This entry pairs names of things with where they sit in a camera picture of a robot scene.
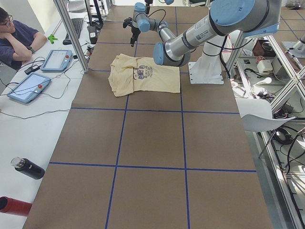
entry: red bottle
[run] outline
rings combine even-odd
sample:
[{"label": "red bottle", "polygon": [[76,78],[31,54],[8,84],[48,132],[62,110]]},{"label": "red bottle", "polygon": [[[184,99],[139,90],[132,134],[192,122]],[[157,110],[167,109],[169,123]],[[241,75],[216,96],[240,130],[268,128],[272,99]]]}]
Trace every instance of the red bottle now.
[{"label": "red bottle", "polygon": [[9,197],[0,197],[0,212],[17,215],[17,216],[28,216],[31,203],[24,202]]}]

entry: water bottle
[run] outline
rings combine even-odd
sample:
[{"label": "water bottle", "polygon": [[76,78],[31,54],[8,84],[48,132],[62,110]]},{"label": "water bottle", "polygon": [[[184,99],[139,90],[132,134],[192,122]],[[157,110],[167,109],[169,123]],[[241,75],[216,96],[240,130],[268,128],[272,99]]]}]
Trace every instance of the water bottle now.
[{"label": "water bottle", "polygon": [[15,169],[33,179],[40,179],[44,175],[44,169],[26,158],[15,157],[10,162]]}]

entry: white chair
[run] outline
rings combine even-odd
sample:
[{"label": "white chair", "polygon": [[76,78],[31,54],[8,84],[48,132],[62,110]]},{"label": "white chair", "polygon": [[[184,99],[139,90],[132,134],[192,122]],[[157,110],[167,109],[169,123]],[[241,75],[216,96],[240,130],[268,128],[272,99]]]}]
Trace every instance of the white chair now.
[{"label": "white chair", "polygon": [[244,129],[247,131],[275,130],[295,118],[273,119],[270,103],[264,99],[236,98],[236,102]]}]

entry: green object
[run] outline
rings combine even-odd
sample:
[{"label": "green object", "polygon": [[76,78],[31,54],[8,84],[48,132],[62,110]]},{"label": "green object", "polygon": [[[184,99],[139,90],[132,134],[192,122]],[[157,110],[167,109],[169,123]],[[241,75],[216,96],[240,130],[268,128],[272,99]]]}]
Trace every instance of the green object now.
[{"label": "green object", "polygon": [[54,41],[58,39],[53,34],[51,34],[50,36],[48,36],[48,40],[51,42],[51,44],[54,44]]}]

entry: white stand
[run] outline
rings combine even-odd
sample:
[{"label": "white stand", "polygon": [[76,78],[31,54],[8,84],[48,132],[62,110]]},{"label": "white stand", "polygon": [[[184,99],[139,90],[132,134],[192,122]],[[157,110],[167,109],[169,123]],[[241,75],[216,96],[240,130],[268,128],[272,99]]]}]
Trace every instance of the white stand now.
[{"label": "white stand", "polygon": [[[210,42],[218,46],[222,46],[224,37],[216,36],[210,39]],[[208,55],[219,54],[221,48],[205,43],[203,50]],[[202,56],[197,62],[189,62],[189,73],[191,84],[211,83],[224,84],[222,69],[219,56],[207,56],[202,53]]]}]

